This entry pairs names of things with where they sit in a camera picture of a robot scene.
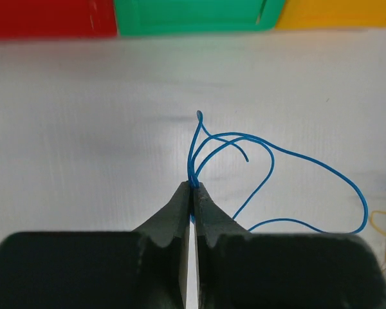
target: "yellow wire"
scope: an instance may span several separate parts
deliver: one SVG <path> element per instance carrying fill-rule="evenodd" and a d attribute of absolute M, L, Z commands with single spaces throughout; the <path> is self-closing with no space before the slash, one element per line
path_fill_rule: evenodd
<path fill-rule="evenodd" d="M 373 226 L 373 228 L 374 228 L 375 230 L 377 230 L 380 234 L 382 234 L 383 236 L 386 237 L 386 232 L 385 232 L 384 230 L 382 230 L 381 228 L 379 228 L 379 227 L 375 224 L 375 222 L 373 222 L 373 215 L 374 215 L 374 214 L 384 214 L 384 215 L 386 215 L 386 211 L 372 211 L 371 216 L 370 216 L 370 218 L 369 218 L 369 223 Z"/>

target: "orange bin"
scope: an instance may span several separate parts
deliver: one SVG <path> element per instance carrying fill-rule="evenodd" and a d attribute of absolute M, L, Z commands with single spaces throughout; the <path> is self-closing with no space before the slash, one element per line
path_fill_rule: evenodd
<path fill-rule="evenodd" d="M 287 0 L 282 30 L 386 27 L 386 0 Z"/>

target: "red container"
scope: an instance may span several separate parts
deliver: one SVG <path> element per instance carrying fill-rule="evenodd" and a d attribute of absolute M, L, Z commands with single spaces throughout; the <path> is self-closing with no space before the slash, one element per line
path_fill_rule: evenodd
<path fill-rule="evenodd" d="M 113 0 L 0 0 L 0 40 L 116 34 Z"/>

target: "green container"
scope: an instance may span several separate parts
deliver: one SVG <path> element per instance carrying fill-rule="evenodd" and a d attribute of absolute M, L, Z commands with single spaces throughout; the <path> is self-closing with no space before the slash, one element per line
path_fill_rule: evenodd
<path fill-rule="evenodd" d="M 122 35 L 272 29 L 286 0 L 115 0 Z"/>

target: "yellow bin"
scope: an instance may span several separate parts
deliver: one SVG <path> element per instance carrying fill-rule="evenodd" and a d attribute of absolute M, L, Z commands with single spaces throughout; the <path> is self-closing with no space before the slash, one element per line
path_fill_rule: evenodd
<path fill-rule="evenodd" d="M 287 0 L 276 28 L 386 27 L 386 0 Z"/>

